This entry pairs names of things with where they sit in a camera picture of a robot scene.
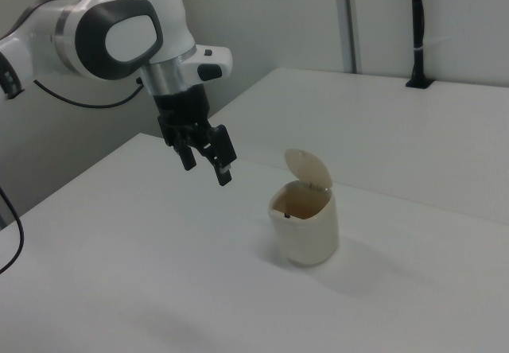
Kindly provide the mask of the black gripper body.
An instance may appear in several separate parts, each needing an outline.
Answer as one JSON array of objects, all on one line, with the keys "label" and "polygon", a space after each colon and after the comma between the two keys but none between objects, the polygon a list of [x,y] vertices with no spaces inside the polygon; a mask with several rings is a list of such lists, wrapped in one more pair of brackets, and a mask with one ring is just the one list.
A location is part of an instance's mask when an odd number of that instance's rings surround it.
[{"label": "black gripper body", "polygon": [[210,105],[203,84],[173,95],[155,95],[158,122],[167,146],[174,146],[180,130],[206,129]]}]

